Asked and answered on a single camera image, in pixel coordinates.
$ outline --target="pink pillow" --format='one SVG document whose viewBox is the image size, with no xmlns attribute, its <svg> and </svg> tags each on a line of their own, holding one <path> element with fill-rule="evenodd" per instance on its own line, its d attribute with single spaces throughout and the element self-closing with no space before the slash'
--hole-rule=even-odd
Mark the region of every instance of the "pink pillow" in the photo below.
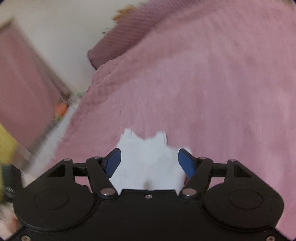
<svg viewBox="0 0 296 241">
<path fill-rule="evenodd" d="M 122 55 L 138 43 L 155 24 L 169 14 L 180 11 L 197 1 L 201 0 L 152 0 L 133 10 L 87 53 L 92 66 L 97 69 L 109 60 Z"/>
</svg>

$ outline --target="white wall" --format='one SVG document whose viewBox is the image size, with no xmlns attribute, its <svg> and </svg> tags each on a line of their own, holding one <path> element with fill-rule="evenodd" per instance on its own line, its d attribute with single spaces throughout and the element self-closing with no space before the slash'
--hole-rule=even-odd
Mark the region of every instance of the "white wall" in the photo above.
<svg viewBox="0 0 296 241">
<path fill-rule="evenodd" d="M 73 91 L 86 91 L 94 69 L 86 53 L 114 26 L 116 9 L 138 0 L 4 0 L 0 23 L 15 17 L 42 58 Z"/>
</svg>

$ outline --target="circular cover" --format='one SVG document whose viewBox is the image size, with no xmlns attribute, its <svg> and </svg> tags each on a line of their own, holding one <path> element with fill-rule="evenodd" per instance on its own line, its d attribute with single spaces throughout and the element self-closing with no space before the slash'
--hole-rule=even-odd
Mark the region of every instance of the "circular cover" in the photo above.
<svg viewBox="0 0 296 241">
<path fill-rule="evenodd" d="M 14 200 L 18 219 L 40 231 L 59 231 L 79 224 L 94 205 L 93 194 L 63 177 L 40 178 Z"/>
<path fill-rule="evenodd" d="M 217 221 L 238 229 L 274 226 L 284 207 L 280 195 L 267 185 L 240 185 L 239 181 L 210 188 L 203 197 L 203 206 Z"/>
</svg>

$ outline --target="bed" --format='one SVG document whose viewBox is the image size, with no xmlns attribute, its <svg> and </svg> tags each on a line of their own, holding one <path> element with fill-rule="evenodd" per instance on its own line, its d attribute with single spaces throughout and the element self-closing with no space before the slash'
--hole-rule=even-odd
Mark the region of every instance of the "bed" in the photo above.
<svg viewBox="0 0 296 241">
<path fill-rule="evenodd" d="M 294 238 L 295 37 L 281 1 L 149 2 L 89 52 L 97 70 L 52 165 L 105 156 L 125 129 L 165 132 L 170 147 L 235 158 L 260 176 L 282 195 L 277 227 Z"/>
</svg>

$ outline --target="fuzzy pink fabric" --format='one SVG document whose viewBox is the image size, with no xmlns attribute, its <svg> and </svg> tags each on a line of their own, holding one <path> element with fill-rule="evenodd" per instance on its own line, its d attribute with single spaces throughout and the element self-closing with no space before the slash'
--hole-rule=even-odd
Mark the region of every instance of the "fuzzy pink fabric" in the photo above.
<svg viewBox="0 0 296 241">
<path fill-rule="evenodd" d="M 119 20 L 87 56 L 97 69 L 107 61 L 115 59 L 138 43 L 165 17 L 203 0 L 151 0 Z"/>
<path fill-rule="evenodd" d="M 56 161 L 104 156 L 125 128 L 216 162 L 236 158 L 283 197 L 296 236 L 296 14 L 274 0 L 207 0 L 102 65 Z"/>
</svg>

